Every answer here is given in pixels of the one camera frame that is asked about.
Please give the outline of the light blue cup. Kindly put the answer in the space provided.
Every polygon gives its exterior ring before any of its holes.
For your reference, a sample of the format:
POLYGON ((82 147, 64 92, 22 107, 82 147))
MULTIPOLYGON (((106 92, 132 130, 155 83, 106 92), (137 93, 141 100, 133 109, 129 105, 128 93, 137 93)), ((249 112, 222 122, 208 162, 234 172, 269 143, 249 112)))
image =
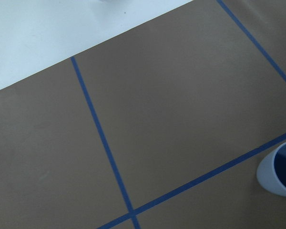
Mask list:
POLYGON ((286 197, 286 142, 260 162, 256 178, 265 190, 286 197))

